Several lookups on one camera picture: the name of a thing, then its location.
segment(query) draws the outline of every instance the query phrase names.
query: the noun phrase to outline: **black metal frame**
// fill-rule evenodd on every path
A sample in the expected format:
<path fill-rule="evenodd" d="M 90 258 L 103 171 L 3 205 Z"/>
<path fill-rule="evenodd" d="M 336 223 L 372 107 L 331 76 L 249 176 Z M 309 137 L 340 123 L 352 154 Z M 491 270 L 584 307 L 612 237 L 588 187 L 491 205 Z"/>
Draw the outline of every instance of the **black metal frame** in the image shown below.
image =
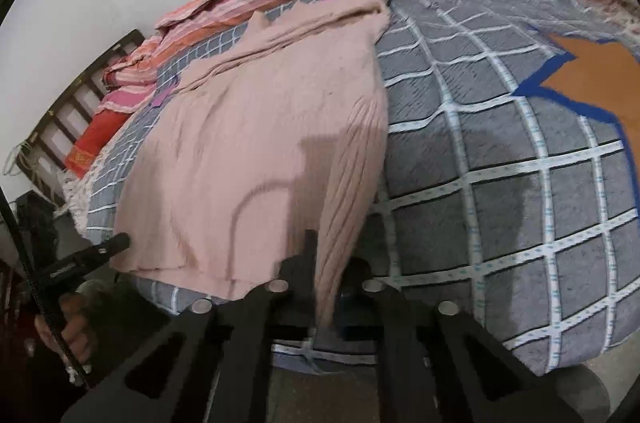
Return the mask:
<path fill-rule="evenodd" d="M 65 414 L 62 423 L 263 423 L 274 339 L 314 327 L 316 234 L 278 279 L 235 302 L 197 300 Z M 352 259 L 334 322 L 377 343 L 382 423 L 579 423 L 581 417 L 470 315 L 428 307 Z M 610 422 L 637 421 L 637 388 Z"/>

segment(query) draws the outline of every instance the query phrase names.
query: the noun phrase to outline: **metal bolt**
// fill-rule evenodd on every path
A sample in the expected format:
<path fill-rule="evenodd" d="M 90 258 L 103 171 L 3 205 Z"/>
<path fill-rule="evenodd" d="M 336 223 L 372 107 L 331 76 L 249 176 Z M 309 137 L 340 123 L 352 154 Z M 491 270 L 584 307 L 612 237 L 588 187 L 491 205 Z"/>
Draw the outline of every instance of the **metal bolt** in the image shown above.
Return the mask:
<path fill-rule="evenodd" d="M 24 350 L 27 352 L 27 356 L 29 356 L 29 358 L 33 358 L 33 355 L 36 353 L 36 341 L 32 338 L 25 339 Z"/>
<path fill-rule="evenodd" d="M 91 366 L 90 363 L 85 363 L 82 366 L 82 369 L 84 370 L 85 373 L 91 374 L 93 367 Z M 69 383 L 72 383 L 76 387 L 80 387 L 82 385 L 82 379 L 80 379 L 80 376 L 78 376 L 78 373 L 71 365 L 67 365 L 66 372 L 69 375 Z"/>
<path fill-rule="evenodd" d="M 375 280 L 374 278 L 370 278 L 362 283 L 362 289 L 367 293 L 378 293 L 385 288 L 385 285 L 379 280 Z"/>
<path fill-rule="evenodd" d="M 212 308 L 211 302 L 209 302 L 206 298 L 200 298 L 196 300 L 193 304 L 191 304 L 190 309 L 197 315 L 203 315 L 204 313 L 209 313 L 211 308 Z"/>
<path fill-rule="evenodd" d="M 284 293 L 289 289 L 289 283 L 281 278 L 276 278 L 267 284 L 267 289 L 271 293 Z"/>
<path fill-rule="evenodd" d="M 445 300 L 438 305 L 438 311 L 445 316 L 452 317 L 460 313 L 460 308 L 455 302 L 451 300 Z"/>

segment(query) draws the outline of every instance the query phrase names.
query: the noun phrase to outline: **white grid lines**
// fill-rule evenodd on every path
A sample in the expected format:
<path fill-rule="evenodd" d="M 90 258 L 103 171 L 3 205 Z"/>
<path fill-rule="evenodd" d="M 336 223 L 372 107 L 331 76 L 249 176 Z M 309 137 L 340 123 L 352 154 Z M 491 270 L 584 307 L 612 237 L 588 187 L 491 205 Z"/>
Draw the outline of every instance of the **white grid lines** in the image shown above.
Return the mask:
<path fill-rule="evenodd" d="M 404 72 L 402 74 L 398 74 L 397 76 L 394 76 L 393 78 L 389 78 L 388 80 L 385 80 L 383 83 L 385 84 L 385 87 L 391 87 L 392 85 L 398 82 L 402 82 L 403 80 L 411 80 L 412 78 L 421 78 L 423 76 L 429 76 L 430 74 L 433 74 L 433 69 L 421 70 L 419 72 Z"/>
<path fill-rule="evenodd" d="M 640 277 L 619 290 L 615 295 L 616 301 L 628 297 L 631 293 L 637 291 L 638 289 L 640 289 Z M 562 333 L 567 329 L 571 329 L 572 327 L 577 326 L 580 322 L 583 322 L 587 318 L 592 317 L 595 313 L 606 309 L 608 304 L 608 297 L 604 297 L 598 300 L 596 303 L 593 303 L 583 310 L 578 311 L 574 315 L 565 318 L 560 323 L 560 332 Z M 550 327 L 540 327 L 538 329 L 532 329 L 531 331 L 527 331 L 523 335 L 519 335 L 511 340 L 508 340 L 507 342 L 504 342 L 504 346 L 507 349 L 515 349 L 516 347 L 524 345 L 525 343 L 548 337 L 549 334 L 551 334 Z"/>
<path fill-rule="evenodd" d="M 478 216 L 476 214 L 476 203 L 474 200 L 473 191 L 471 190 L 471 185 L 466 180 L 466 175 L 468 173 L 468 164 L 466 162 L 465 144 L 462 139 L 462 129 L 460 128 L 458 112 L 455 110 L 454 106 L 450 106 L 454 102 L 449 87 L 447 86 L 447 82 L 445 81 L 444 77 L 440 73 L 438 66 L 435 64 L 435 58 L 431 53 L 427 42 L 424 40 L 420 29 L 415 24 L 414 20 L 410 16 L 406 15 L 404 11 L 402 11 L 401 9 L 397 9 L 397 12 L 410 26 L 414 37 L 418 38 L 418 40 L 420 41 L 420 46 L 424 51 L 427 60 L 430 61 L 431 69 L 433 69 L 438 81 L 438 85 L 440 86 L 442 104 L 445 107 L 447 122 L 449 123 L 449 129 L 453 137 L 454 152 L 456 154 L 456 164 L 458 166 L 459 175 L 461 176 L 460 185 L 468 231 L 468 258 L 469 262 L 474 265 L 474 268 L 476 269 L 482 262 L 482 248 L 480 243 L 480 231 L 478 228 Z M 479 275 L 478 273 L 473 273 L 471 277 L 471 283 L 474 296 L 474 317 L 480 324 L 484 326 L 484 277 L 482 275 Z"/>
<path fill-rule="evenodd" d="M 174 290 L 171 293 L 171 310 L 174 313 L 178 312 L 178 292 L 180 291 L 180 288 L 178 288 L 178 286 L 174 286 Z"/>
<path fill-rule="evenodd" d="M 462 22 L 456 22 L 448 14 L 442 14 L 442 17 L 450 23 L 452 27 L 458 27 L 462 29 L 467 37 L 482 51 L 482 54 L 490 61 L 494 67 L 496 73 L 502 79 L 502 82 L 506 88 L 513 92 L 518 84 L 513 79 L 511 73 L 504 66 L 502 60 L 498 57 L 498 54 L 491 50 L 487 44 L 485 44 L 480 37 L 478 37 L 472 30 L 466 28 Z M 534 43 L 532 50 L 538 49 L 538 46 Z M 533 114 L 529 102 L 526 98 L 517 98 L 515 103 L 520 111 L 524 125 L 529 130 L 529 135 L 532 138 L 534 149 L 538 159 L 544 159 L 547 157 L 545 140 L 540 132 L 538 121 Z M 554 239 L 554 215 L 553 215 L 553 199 L 551 194 L 551 179 L 549 176 L 548 168 L 543 167 L 540 171 L 540 180 L 542 183 L 543 194 L 543 240 L 546 243 L 553 242 Z M 556 257 L 552 252 L 547 251 L 545 255 L 548 282 L 549 282 L 549 306 L 550 306 L 550 319 L 552 326 L 556 327 L 562 320 L 562 311 L 560 305 L 560 292 L 558 287 L 558 267 L 556 265 Z M 547 363 L 547 370 L 555 368 L 559 359 L 559 335 L 556 339 L 553 337 L 550 340 L 549 345 L 549 359 Z"/>
<path fill-rule="evenodd" d="M 93 208 L 92 210 L 89 210 L 87 212 L 87 214 L 92 214 L 92 213 L 98 213 L 98 212 L 102 212 L 103 210 L 114 210 L 116 207 L 115 204 L 106 204 L 105 206 L 98 206 L 98 208 Z"/>
<path fill-rule="evenodd" d="M 407 46 L 398 46 L 393 49 L 389 49 L 388 51 L 382 51 L 382 53 L 378 53 L 378 57 L 382 58 L 383 56 L 389 56 L 390 54 L 400 53 L 401 51 L 411 51 L 420 45 L 420 42 L 414 42 L 413 44 L 409 44 Z"/>
<path fill-rule="evenodd" d="M 513 96 L 511 96 L 510 94 L 503 94 L 501 96 L 496 96 L 495 98 L 482 101 L 481 103 L 460 104 L 454 101 L 451 101 L 451 103 L 448 104 L 443 103 L 436 109 L 436 111 L 434 111 L 433 114 L 431 114 L 431 116 L 428 116 L 424 119 L 401 121 L 398 123 L 389 124 L 388 133 L 393 134 L 396 132 L 413 132 L 414 130 L 424 129 L 429 123 L 431 123 L 431 121 L 436 118 L 436 116 L 443 112 L 446 112 L 447 109 L 455 110 L 456 112 L 481 112 L 507 103 L 511 103 L 513 101 L 515 101 L 515 98 Z"/>
<path fill-rule="evenodd" d="M 402 268 L 400 256 L 398 254 L 398 244 L 396 244 L 396 222 L 394 214 L 389 205 L 389 196 L 386 190 L 384 176 L 381 176 L 378 184 L 378 211 L 382 216 L 382 223 L 385 228 L 386 252 L 389 255 L 389 279 L 388 283 L 393 287 L 400 289 L 400 278 L 402 277 Z"/>
<path fill-rule="evenodd" d="M 556 254 L 560 251 L 564 251 L 565 249 L 578 246 L 578 244 L 590 241 L 591 239 L 594 239 L 596 237 L 600 237 L 604 232 L 611 231 L 618 226 L 625 225 L 626 223 L 636 219 L 637 217 L 638 211 L 635 208 L 632 208 L 616 217 L 613 217 L 612 219 L 609 219 L 604 223 L 590 226 L 589 228 L 585 228 L 583 230 L 577 231 L 576 233 L 572 233 L 567 237 L 556 239 L 551 245 L 543 243 L 539 244 L 538 246 L 504 255 L 503 257 L 486 260 L 481 263 L 479 269 L 477 270 L 477 273 L 482 274 L 483 276 L 490 275 L 504 269 L 531 262 L 532 260 L 541 259 L 542 257 L 544 257 L 545 251 L 550 251 Z M 431 271 L 429 273 L 404 275 L 401 277 L 401 279 L 399 279 L 399 284 L 402 287 L 444 284 L 447 282 L 456 282 L 468 279 L 473 274 L 473 272 L 474 267 L 471 265 L 467 265 L 445 271 Z M 384 277 L 380 280 L 388 281 L 389 277 Z M 615 300 L 620 300 L 620 298 L 622 298 L 620 291 L 614 293 L 612 297 Z"/>
<path fill-rule="evenodd" d="M 504 31 L 506 29 L 512 29 L 512 28 L 513 28 L 513 25 L 507 24 L 505 26 L 492 26 L 492 27 L 488 27 L 488 28 L 480 28 L 480 29 L 476 29 L 474 31 L 476 33 L 495 33 L 495 32 L 498 32 L 498 31 Z M 454 38 L 459 37 L 460 35 L 463 35 L 463 33 L 457 32 L 457 33 L 454 33 L 452 35 L 447 35 L 446 37 L 439 37 L 439 38 L 429 38 L 429 37 L 427 37 L 425 35 L 423 35 L 423 36 L 424 36 L 424 39 L 428 41 L 428 43 L 436 44 L 438 42 L 444 42 L 446 40 L 453 40 Z"/>
<path fill-rule="evenodd" d="M 557 156 L 549 156 L 544 159 L 533 159 L 530 161 L 519 161 L 517 163 L 509 163 L 489 168 L 480 168 L 471 170 L 466 175 L 466 181 L 469 184 L 482 183 L 483 181 L 493 181 L 497 179 L 507 178 L 511 176 L 519 176 L 524 174 L 533 174 L 549 171 L 550 168 L 559 168 L 567 165 L 574 165 L 579 162 L 592 160 L 594 157 L 601 157 L 606 154 L 620 152 L 623 149 L 622 141 L 612 141 L 610 143 L 599 145 L 594 148 L 586 148 L 569 152 L 568 154 L 558 154 Z M 419 202 L 436 199 L 437 197 L 448 196 L 457 192 L 462 188 L 460 178 L 450 181 L 449 183 L 433 186 L 425 190 L 420 190 L 412 194 L 406 194 L 400 197 L 389 199 L 389 207 L 392 210 L 410 206 Z"/>
<path fill-rule="evenodd" d="M 87 231 L 105 231 L 111 233 L 113 231 L 113 226 L 87 226 Z"/>
<path fill-rule="evenodd" d="M 591 148 L 598 146 L 598 140 L 596 139 L 593 129 L 584 116 L 578 118 L 580 127 L 584 132 L 589 146 Z M 598 218 L 600 223 L 605 225 L 605 222 L 609 218 L 609 212 L 607 210 L 607 195 L 604 189 L 604 175 L 602 173 L 602 161 L 599 154 L 594 154 L 591 160 L 593 165 L 593 181 L 596 186 L 596 199 L 598 201 Z M 611 339 L 613 337 L 614 324 L 616 323 L 616 289 L 618 287 L 617 269 L 616 269 L 616 254 L 613 249 L 613 243 L 611 241 L 611 233 L 609 229 L 602 230 L 602 239 L 604 241 L 604 251 L 607 259 L 607 328 L 605 332 L 604 342 L 602 344 L 602 352 L 604 353 L 611 345 Z"/>
<path fill-rule="evenodd" d="M 393 34 L 393 33 L 399 33 L 401 31 L 407 31 L 408 28 L 409 28 L 409 26 L 400 26 L 400 27 L 397 27 L 397 28 L 390 28 L 390 29 L 386 30 L 386 34 L 389 35 L 389 34 Z"/>

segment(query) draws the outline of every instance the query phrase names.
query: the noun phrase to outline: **wooden headboard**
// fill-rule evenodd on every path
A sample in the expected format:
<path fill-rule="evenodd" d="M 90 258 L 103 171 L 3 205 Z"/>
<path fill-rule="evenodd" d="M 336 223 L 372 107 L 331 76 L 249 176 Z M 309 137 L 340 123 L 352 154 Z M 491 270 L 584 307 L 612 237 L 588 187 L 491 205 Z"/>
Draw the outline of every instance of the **wooden headboard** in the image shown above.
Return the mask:
<path fill-rule="evenodd" d="M 66 155 L 107 93 L 102 84 L 103 70 L 143 41 L 142 33 L 136 29 L 98 56 L 56 99 L 20 147 L 15 162 L 17 167 L 58 206 L 64 205 L 65 201 L 57 172 L 65 169 Z"/>

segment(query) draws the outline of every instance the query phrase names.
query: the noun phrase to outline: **hand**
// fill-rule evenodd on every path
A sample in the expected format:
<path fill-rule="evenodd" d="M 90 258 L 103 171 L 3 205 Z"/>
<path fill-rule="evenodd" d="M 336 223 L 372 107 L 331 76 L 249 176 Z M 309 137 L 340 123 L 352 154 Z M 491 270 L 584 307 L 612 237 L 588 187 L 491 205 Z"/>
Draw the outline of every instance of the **hand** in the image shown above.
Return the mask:
<path fill-rule="evenodd" d="M 68 343 L 71 352 L 74 353 L 81 364 L 89 360 L 97 346 L 95 333 L 89 326 L 89 320 L 82 313 L 82 308 L 85 305 L 86 297 L 81 294 L 73 293 L 60 297 L 60 308 L 66 318 L 66 327 L 62 330 L 62 338 Z M 34 324 L 42 342 L 53 352 L 58 353 L 65 365 L 69 365 L 62 350 L 53 339 L 53 335 L 43 316 L 37 315 Z"/>

